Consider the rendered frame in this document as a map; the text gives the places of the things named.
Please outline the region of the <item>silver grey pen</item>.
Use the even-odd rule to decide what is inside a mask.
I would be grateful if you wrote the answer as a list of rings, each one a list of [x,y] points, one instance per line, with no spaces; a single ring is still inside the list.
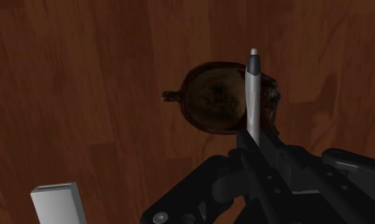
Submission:
[[[261,60],[256,48],[250,50],[245,70],[247,130],[259,145],[261,105]]]

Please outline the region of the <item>grey rectangular box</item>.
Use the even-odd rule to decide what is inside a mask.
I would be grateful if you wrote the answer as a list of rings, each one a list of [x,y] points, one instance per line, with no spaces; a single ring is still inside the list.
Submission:
[[[86,224],[75,182],[37,186],[30,195],[39,224]]]

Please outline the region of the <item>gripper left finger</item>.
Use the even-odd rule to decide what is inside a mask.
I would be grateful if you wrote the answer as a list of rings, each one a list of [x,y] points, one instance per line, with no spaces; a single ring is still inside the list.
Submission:
[[[233,224],[282,224],[282,214],[269,199],[270,181],[281,182],[277,163],[286,147],[264,130],[256,146],[248,132],[238,133],[236,148],[214,155],[146,209],[140,224],[214,224],[237,197],[245,207]]]

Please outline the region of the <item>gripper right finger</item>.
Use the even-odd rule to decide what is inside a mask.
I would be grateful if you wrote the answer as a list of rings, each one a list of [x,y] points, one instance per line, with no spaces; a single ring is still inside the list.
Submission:
[[[339,148],[318,157],[269,130],[260,148],[294,194],[318,192],[346,224],[375,224],[375,159]]]

